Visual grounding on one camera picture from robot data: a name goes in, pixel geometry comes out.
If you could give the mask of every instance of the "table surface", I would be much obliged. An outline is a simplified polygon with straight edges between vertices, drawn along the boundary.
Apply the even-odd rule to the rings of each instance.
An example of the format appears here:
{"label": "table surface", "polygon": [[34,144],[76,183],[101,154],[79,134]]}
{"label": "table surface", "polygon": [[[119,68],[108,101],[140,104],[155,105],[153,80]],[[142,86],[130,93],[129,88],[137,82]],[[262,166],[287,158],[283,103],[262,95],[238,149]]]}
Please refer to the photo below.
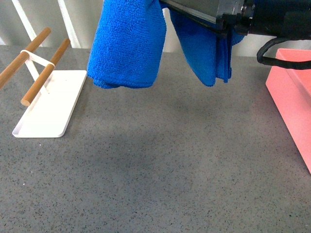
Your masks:
{"label": "table surface", "polygon": [[[1,46],[0,70],[22,49]],[[68,49],[56,69],[88,56]],[[270,67],[232,68],[206,87],[164,53],[150,88],[87,78],[63,137],[21,139],[23,66],[0,91],[0,232],[311,232],[311,175],[265,86]]]}

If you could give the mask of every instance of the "wooden dowel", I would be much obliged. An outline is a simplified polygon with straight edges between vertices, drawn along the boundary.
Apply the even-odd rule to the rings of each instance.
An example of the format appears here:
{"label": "wooden dowel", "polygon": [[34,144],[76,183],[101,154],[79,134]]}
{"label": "wooden dowel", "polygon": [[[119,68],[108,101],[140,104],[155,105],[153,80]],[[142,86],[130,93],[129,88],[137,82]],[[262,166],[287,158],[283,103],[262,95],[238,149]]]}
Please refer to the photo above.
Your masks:
{"label": "wooden dowel", "polygon": [[[68,45],[70,44],[69,39],[65,39],[62,43],[62,45],[58,48],[56,53],[51,59],[51,63],[56,65],[60,58],[63,56],[65,50],[67,49]],[[33,85],[29,88],[23,99],[20,101],[21,104],[25,106],[29,106],[32,101],[34,100],[35,96],[39,93],[41,87],[44,85],[50,74],[53,72],[54,66],[51,64],[48,64],[44,70],[41,72],[37,80],[33,83]]]}
{"label": "wooden dowel", "polygon": [[[39,45],[47,38],[51,33],[50,28],[45,28],[30,44],[25,48],[29,52],[35,51]],[[29,54],[26,52],[20,53],[10,65],[0,74],[0,89],[9,81],[9,79],[15,74],[15,72],[24,64],[29,58]]]}

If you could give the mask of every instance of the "wooden rod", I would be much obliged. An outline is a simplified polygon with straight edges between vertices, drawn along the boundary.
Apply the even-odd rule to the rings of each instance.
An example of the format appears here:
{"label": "wooden rod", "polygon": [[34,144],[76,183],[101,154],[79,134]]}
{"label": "wooden rod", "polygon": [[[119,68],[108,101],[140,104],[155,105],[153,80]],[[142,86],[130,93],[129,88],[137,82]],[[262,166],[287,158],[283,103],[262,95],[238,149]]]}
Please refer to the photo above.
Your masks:
{"label": "wooden rod", "polygon": [[[63,56],[65,50],[67,49],[68,45],[70,44],[69,39],[65,39],[61,46],[58,48],[56,53],[51,59],[51,63],[56,65],[60,58]],[[32,101],[34,100],[35,96],[39,93],[41,87],[44,85],[48,77],[51,75],[51,73],[54,70],[54,66],[51,64],[48,64],[44,70],[41,72],[37,80],[33,83],[33,85],[29,88],[23,99],[20,101],[21,104],[25,106],[29,106]]]}
{"label": "wooden rod", "polygon": [[[51,33],[50,28],[46,27],[43,31],[25,48],[29,52],[34,52],[39,45],[48,37]],[[20,53],[10,65],[0,74],[0,89],[9,81],[9,79],[15,74],[15,72],[24,64],[29,58],[27,52]]]}

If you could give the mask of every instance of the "drying rack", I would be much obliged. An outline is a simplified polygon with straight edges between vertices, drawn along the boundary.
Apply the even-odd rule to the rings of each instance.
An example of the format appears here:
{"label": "drying rack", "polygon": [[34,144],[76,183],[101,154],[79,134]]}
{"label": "drying rack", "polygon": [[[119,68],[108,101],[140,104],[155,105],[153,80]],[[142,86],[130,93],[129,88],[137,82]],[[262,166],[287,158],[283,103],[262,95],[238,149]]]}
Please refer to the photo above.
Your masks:
{"label": "drying rack", "polygon": [[[50,33],[50,28],[45,28],[0,74],[0,89],[24,63],[34,79],[20,101],[27,109],[13,129],[15,137],[63,136],[85,82],[86,70],[54,70],[69,39],[63,41],[50,61],[33,54]],[[40,74],[34,62],[45,67]]]}

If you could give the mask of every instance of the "pink box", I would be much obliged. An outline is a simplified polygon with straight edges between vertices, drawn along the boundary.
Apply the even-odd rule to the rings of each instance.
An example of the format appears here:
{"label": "pink box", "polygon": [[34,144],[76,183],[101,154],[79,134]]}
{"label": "pink box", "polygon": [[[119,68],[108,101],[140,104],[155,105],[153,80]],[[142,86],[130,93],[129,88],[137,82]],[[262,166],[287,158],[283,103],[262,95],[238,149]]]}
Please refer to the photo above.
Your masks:
{"label": "pink box", "polygon": [[[276,58],[309,61],[311,50],[279,49]],[[311,70],[272,67],[266,85],[311,173]]]}

